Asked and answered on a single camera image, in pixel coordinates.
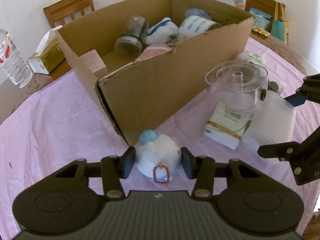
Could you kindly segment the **white tape roll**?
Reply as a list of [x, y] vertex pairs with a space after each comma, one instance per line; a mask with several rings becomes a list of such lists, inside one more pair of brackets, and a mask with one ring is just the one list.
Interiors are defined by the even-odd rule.
[[222, 25], [204, 17], [192, 15], [186, 18], [178, 30], [178, 40], [183, 41], [202, 33], [219, 29]]

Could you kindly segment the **clear water bottle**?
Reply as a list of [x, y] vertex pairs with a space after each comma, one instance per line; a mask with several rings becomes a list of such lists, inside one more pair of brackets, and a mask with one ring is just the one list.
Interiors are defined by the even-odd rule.
[[25, 87], [33, 78], [31, 67], [24, 61], [8, 32], [3, 29], [1, 29], [1, 67], [9, 80], [19, 88]]

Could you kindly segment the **white blue sock bundle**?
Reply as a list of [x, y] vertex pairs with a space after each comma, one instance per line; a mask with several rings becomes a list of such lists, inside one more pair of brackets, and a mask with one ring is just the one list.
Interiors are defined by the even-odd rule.
[[172, 22], [171, 18], [165, 17], [163, 20], [152, 26], [147, 31], [145, 45], [164, 44], [176, 38], [178, 35], [178, 26]]

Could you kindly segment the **clear plastic blender cup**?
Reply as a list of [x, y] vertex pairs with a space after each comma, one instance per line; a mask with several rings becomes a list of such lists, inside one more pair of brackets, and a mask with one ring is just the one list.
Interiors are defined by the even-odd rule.
[[210, 70], [204, 79], [216, 101], [236, 115], [253, 119], [266, 99], [268, 71], [257, 64], [226, 61]]

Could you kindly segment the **pink knitted roll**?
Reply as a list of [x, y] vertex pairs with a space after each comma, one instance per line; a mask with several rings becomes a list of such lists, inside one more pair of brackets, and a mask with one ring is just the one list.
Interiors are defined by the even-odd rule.
[[144, 49], [144, 51], [135, 59], [135, 62], [151, 59], [153, 57], [172, 51], [167, 44], [153, 44]]

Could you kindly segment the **clear jar brown cookies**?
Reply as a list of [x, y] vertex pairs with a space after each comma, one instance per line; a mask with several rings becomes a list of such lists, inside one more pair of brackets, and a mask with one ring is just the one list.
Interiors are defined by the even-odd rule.
[[277, 81], [268, 80], [267, 90], [271, 90], [277, 93], [278, 95], [281, 95], [286, 85], [287, 83], [283, 81], [277, 82]]

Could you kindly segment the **brown cardboard box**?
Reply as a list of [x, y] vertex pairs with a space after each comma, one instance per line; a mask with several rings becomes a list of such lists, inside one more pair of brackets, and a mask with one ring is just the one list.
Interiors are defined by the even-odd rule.
[[[180, 25], [190, 8], [206, 11], [221, 28], [172, 46], [172, 51], [135, 62], [114, 49], [133, 15], [151, 25], [169, 17]], [[68, 61], [91, 98], [128, 145], [156, 129], [205, 89], [204, 76], [243, 52], [253, 16], [215, 0], [126, 0], [96, 10], [56, 32]], [[80, 56], [96, 50], [109, 74], [97, 78]]]

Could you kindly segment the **clear jar dark leaves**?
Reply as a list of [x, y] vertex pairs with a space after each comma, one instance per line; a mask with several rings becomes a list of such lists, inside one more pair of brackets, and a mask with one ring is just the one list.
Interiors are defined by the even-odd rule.
[[149, 24], [144, 17], [133, 15], [125, 32], [117, 38], [114, 49], [122, 50], [129, 55], [140, 55], [144, 49], [148, 28]]

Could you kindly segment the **small green print pack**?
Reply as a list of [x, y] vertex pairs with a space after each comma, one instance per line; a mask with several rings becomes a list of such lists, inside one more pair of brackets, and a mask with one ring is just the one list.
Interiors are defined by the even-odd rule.
[[247, 50], [240, 53], [236, 58], [236, 61], [253, 63], [263, 67], [266, 66], [266, 61], [263, 56]]

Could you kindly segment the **white tissue box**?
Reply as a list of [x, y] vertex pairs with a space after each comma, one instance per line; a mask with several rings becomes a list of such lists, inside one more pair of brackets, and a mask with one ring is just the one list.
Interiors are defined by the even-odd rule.
[[29, 57], [28, 63], [34, 73], [48, 75], [65, 59], [55, 33], [61, 28], [59, 25], [50, 29], [40, 41], [35, 53]]

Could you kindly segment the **white plastic bottle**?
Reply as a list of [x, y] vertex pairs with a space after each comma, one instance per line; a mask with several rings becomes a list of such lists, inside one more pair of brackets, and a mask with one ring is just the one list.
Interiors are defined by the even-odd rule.
[[276, 92], [269, 90], [263, 105], [244, 132], [242, 144], [257, 155], [262, 145], [289, 142], [295, 120], [295, 108]]

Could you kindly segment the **white plush blue cap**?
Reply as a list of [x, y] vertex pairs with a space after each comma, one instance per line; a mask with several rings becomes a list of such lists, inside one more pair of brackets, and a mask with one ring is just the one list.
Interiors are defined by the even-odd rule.
[[140, 134], [136, 147], [136, 166], [154, 183], [168, 185], [181, 160], [181, 149], [172, 137], [153, 130]]

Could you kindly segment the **green white tissue pack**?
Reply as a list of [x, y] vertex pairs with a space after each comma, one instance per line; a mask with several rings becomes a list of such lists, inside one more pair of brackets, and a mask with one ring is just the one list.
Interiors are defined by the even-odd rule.
[[215, 109], [204, 127], [204, 135], [231, 150], [235, 150], [242, 139], [252, 113], [240, 114], [216, 103]]

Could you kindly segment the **wooden chair at wall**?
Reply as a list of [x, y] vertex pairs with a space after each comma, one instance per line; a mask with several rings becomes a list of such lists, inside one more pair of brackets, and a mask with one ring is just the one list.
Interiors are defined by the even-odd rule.
[[93, 0], [60, 0], [43, 9], [46, 19], [53, 29], [55, 23], [60, 22], [65, 25], [65, 18], [70, 17], [71, 21], [76, 19], [75, 13], [80, 12], [81, 16], [86, 15], [85, 9], [90, 8], [91, 12], [95, 11]]

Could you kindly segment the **blue grey knitted roll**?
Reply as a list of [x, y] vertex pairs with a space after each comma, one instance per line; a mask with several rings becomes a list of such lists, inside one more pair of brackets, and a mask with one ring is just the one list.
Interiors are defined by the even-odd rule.
[[199, 16], [207, 20], [212, 20], [211, 16], [204, 10], [198, 8], [190, 8], [185, 12], [185, 18], [190, 16]]

